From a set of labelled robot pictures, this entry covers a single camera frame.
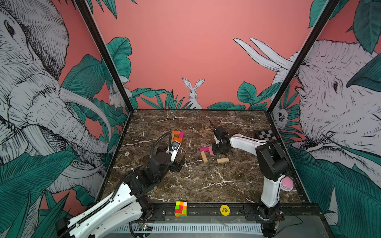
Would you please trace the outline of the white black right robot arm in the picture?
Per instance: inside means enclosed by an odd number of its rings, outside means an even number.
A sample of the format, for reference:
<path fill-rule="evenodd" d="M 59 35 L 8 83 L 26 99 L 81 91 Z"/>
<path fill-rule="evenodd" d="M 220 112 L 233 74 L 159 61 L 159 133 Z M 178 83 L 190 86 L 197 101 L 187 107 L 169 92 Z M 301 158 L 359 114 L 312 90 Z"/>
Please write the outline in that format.
<path fill-rule="evenodd" d="M 280 190 L 287 176 L 290 162 L 282 146 L 276 140 L 254 139 L 242 134 L 230 135 L 223 127 L 214 127 L 214 154 L 227 154 L 233 148 L 240 149 L 257 157 L 259 169 L 264 177 L 264 186 L 257 207 L 260 219 L 281 221 Z"/>

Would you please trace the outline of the pink block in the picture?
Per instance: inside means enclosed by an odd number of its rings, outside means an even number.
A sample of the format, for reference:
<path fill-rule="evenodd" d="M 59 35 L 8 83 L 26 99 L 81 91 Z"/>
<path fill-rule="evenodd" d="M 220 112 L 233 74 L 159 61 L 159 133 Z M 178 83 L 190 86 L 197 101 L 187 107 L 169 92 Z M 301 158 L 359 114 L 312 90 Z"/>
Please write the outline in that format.
<path fill-rule="evenodd" d="M 209 153 L 210 153 L 210 155 L 214 155 L 214 152 L 213 152 L 212 146 L 209 146 L 209 147 L 208 147 L 208 149 L 209 149 Z"/>

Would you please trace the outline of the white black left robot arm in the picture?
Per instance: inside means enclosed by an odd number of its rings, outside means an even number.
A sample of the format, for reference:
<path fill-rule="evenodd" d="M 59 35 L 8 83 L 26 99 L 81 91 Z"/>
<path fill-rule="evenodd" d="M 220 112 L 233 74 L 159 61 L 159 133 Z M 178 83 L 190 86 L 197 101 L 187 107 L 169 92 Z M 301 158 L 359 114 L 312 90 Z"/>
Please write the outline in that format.
<path fill-rule="evenodd" d="M 152 145 L 150 161 L 126 173 L 115 190 L 89 210 L 71 219 L 56 223 L 59 238 L 104 238 L 117 228 L 136 220 L 148 220 L 154 205 L 147 193 L 152 191 L 166 174 L 180 172 L 185 159 L 177 162 L 181 143 L 172 140 L 171 131 L 161 135 Z"/>

